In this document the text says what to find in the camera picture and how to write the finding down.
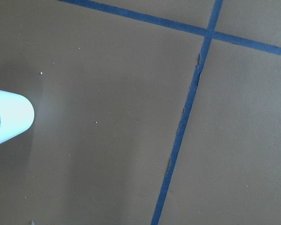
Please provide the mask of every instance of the floor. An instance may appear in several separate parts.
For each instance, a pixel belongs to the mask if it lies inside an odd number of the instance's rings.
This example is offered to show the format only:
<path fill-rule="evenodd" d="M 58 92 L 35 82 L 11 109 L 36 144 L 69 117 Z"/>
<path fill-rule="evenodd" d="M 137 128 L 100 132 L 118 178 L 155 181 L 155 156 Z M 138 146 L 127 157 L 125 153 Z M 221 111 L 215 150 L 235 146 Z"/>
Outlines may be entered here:
<path fill-rule="evenodd" d="M 281 225 L 281 0 L 0 1 L 0 90 L 0 225 Z"/>

